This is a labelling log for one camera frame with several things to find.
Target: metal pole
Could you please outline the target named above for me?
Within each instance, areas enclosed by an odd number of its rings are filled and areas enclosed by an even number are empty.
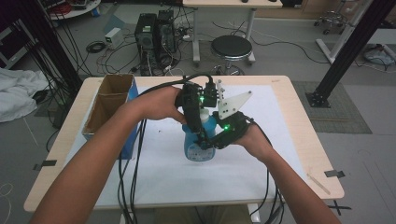
[[[367,8],[366,13],[361,18],[361,22],[359,22],[355,31],[340,50],[334,63],[315,91],[306,93],[307,100],[311,106],[329,106],[327,99],[332,90],[395,5],[396,0],[375,0]]]

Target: stool leg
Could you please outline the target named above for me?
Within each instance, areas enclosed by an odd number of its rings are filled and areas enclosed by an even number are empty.
[[[229,70],[230,70],[230,68],[231,68],[231,62],[230,61],[225,61],[225,71],[224,71],[224,75],[230,75],[230,74],[228,74],[228,72],[229,72]]]

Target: chair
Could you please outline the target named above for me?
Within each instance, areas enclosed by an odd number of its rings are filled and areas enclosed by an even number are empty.
[[[320,17],[317,21],[315,21],[314,25],[319,26],[320,21],[322,23],[327,23],[329,26],[327,29],[323,31],[324,35],[327,35],[332,27],[336,26],[341,29],[339,34],[344,32],[344,29],[347,25],[347,17],[344,16],[341,12],[344,8],[346,2],[356,2],[357,0],[341,0],[335,11],[327,11],[322,17]]]
[[[251,44],[244,37],[238,35],[222,35],[212,41],[212,53],[225,60],[224,65],[213,68],[217,75],[244,75],[244,71],[231,62],[246,59],[252,51]]]

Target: white plastic part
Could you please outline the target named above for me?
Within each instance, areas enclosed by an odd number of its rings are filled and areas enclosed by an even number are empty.
[[[219,102],[218,102],[218,109],[219,109],[219,118],[226,119],[233,115],[234,113],[238,112],[239,109],[244,105],[250,96],[252,95],[251,91],[224,99],[223,92],[225,91],[221,87],[221,80],[216,81],[216,86],[218,88],[219,93]]]
[[[247,210],[248,210],[249,214],[256,211],[258,208],[259,208],[259,206],[256,203],[248,203],[247,204]],[[252,223],[261,223],[259,211],[255,212],[253,215],[251,215],[251,222]]]
[[[209,120],[209,110],[208,109],[200,109],[199,117],[201,118],[201,122],[205,123]]]

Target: plastic bottle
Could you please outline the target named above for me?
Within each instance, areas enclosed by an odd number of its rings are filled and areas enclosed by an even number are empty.
[[[212,116],[209,116],[209,110],[201,109],[200,118],[207,136],[209,138],[215,136],[217,123]],[[184,153],[187,159],[191,161],[209,161],[215,156],[215,148],[210,147],[208,149],[201,149],[200,146],[194,143],[198,137],[195,133],[191,132],[190,128],[186,124],[183,124],[182,129],[186,133],[186,137],[184,139]]]

